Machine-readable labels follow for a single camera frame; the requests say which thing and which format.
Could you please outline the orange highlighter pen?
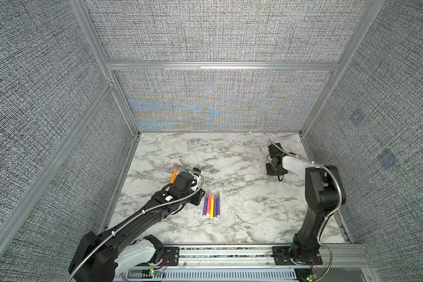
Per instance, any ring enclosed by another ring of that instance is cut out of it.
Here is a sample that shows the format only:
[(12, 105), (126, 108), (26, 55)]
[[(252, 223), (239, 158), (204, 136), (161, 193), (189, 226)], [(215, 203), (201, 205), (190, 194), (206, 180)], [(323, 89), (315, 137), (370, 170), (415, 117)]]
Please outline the orange highlighter pen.
[(174, 171), (173, 176), (171, 178), (170, 184), (174, 184), (175, 183), (175, 180), (177, 178), (177, 170), (178, 170), (178, 168), (175, 168), (175, 171)]

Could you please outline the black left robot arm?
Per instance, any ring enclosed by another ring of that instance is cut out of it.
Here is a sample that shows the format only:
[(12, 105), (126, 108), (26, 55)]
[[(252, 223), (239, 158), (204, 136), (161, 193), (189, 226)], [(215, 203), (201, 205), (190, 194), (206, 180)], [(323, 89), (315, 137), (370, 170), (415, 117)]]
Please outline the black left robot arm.
[(185, 169), (124, 221), (100, 234), (88, 232), (81, 238), (69, 265), (68, 280), (111, 282), (139, 264), (163, 264), (163, 243), (153, 235), (137, 238), (188, 203), (198, 206), (205, 195), (203, 184), (200, 169)]

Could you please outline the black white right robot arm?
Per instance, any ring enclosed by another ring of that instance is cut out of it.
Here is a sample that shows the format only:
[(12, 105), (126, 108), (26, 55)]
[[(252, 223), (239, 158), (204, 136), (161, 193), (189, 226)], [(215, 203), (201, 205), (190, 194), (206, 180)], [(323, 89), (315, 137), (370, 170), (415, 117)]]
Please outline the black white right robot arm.
[(294, 235), (287, 257), (293, 264), (301, 265), (318, 255), (320, 236), (329, 218), (346, 201), (340, 173), (333, 165), (309, 161), (295, 153), (287, 153), (281, 144), (271, 142), (268, 146), (270, 162), (267, 174), (283, 176), (293, 172), (304, 179), (307, 213), (300, 230)]

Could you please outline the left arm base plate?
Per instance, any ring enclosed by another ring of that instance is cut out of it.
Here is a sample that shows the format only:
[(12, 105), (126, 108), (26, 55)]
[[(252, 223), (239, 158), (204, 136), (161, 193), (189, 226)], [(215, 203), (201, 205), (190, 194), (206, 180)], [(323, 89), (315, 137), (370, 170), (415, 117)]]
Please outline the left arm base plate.
[(178, 266), (180, 257), (179, 247), (161, 247), (156, 249), (151, 263), (161, 266), (167, 264), (168, 266)]

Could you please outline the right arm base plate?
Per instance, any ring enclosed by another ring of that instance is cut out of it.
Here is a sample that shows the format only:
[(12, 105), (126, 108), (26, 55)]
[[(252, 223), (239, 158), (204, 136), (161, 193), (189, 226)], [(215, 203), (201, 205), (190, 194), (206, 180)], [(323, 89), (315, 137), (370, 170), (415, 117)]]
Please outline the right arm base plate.
[(318, 256), (313, 255), (309, 258), (293, 258), (290, 246), (272, 247), (271, 256), (276, 266), (311, 266), (312, 264), (321, 266), (323, 264), (323, 260), (319, 254)]

